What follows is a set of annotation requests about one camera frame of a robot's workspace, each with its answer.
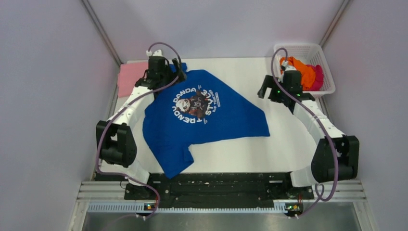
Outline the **blue printed t shirt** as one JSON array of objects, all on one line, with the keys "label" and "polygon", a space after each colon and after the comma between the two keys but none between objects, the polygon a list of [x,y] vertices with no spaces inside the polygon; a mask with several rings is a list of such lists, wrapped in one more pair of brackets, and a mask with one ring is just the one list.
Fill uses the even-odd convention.
[{"label": "blue printed t shirt", "polygon": [[265,113],[206,70],[161,91],[145,109],[143,137],[165,176],[193,164],[189,147],[222,140],[268,137]]}]

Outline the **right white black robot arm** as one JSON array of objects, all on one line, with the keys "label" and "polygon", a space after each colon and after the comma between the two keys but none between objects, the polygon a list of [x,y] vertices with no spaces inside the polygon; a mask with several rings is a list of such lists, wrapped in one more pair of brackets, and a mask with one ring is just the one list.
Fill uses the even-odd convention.
[{"label": "right white black robot arm", "polygon": [[282,192],[295,198],[302,187],[325,183],[337,179],[351,180],[357,177],[359,140],[347,136],[334,126],[320,110],[315,98],[303,92],[299,71],[284,71],[283,81],[266,75],[257,95],[264,98],[271,89],[268,99],[281,103],[301,121],[317,147],[311,162],[303,169],[292,171],[289,181],[283,183]]}]

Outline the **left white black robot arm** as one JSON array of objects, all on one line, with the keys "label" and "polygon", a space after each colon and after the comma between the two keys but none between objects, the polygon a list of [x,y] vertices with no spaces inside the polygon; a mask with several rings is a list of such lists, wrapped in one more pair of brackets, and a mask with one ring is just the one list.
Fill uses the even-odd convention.
[{"label": "left white black robot arm", "polygon": [[149,57],[147,69],[124,104],[107,121],[97,123],[98,173],[123,176],[136,185],[136,193],[141,198],[152,197],[154,186],[148,182],[149,171],[136,158],[137,145],[132,130],[157,94],[185,78],[180,57],[171,61],[163,56]]}]

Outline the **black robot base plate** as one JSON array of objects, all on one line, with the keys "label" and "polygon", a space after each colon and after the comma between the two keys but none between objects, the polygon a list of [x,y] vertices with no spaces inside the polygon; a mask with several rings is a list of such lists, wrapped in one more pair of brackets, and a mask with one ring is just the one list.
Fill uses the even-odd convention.
[{"label": "black robot base plate", "polygon": [[151,188],[128,184],[126,200],[155,200],[159,208],[267,208],[278,200],[314,199],[310,186],[294,187],[289,173],[152,173]]}]

